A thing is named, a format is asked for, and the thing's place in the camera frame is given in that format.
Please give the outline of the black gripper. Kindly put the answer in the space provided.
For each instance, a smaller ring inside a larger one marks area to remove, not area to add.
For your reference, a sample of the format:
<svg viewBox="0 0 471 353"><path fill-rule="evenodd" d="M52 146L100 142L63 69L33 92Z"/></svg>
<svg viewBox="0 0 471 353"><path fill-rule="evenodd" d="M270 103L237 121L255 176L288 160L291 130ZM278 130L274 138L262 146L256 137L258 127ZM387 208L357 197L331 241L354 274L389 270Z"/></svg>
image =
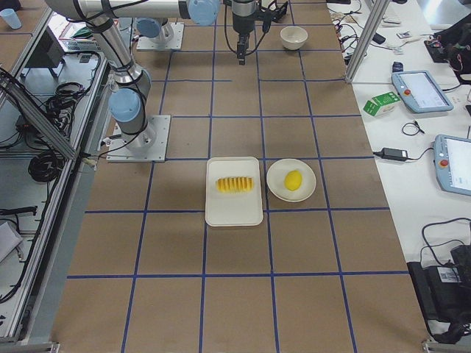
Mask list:
<svg viewBox="0 0 471 353"><path fill-rule="evenodd" d="M255 13L255 1L231 2L233 14L233 28L239 34L236 46L236 56L239 65L246 64L246 55L249 45L249 33L254 29L254 20L252 15Z"/></svg>

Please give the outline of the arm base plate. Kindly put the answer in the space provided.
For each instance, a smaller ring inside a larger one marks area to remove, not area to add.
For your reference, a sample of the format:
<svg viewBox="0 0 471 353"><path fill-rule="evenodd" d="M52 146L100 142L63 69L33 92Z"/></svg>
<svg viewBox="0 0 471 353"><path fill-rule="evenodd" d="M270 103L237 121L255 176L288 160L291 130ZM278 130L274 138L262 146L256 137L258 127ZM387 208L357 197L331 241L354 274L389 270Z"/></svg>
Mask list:
<svg viewBox="0 0 471 353"><path fill-rule="evenodd" d="M178 51L183 42L184 23L168 22L159 35L155 38L140 36L138 39L138 51Z"/></svg>
<svg viewBox="0 0 471 353"><path fill-rule="evenodd" d="M121 127L115 123L114 134L119 138L109 143L111 152L106 154L111 163L163 163L166 159L170 115L151 115L147 118L146 129L133 140L133 136L123 135Z"/></svg>

